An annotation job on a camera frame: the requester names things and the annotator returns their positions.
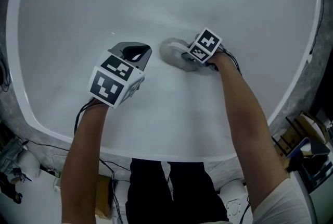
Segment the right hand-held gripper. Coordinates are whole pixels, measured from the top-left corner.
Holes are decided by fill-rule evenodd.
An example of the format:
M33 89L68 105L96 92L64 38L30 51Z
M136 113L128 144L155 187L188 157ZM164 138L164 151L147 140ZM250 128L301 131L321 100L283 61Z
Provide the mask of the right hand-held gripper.
M208 67L208 60L221 45L222 39L211 29L205 27L191 42L181 58L198 67Z

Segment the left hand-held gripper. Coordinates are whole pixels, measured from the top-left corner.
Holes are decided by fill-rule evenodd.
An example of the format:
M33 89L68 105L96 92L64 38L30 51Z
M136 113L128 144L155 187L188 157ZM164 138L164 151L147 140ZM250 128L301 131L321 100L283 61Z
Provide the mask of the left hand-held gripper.
M120 42L102 53L88 84L92 97L116 108L132 97L145 79L152 49L139 42Z

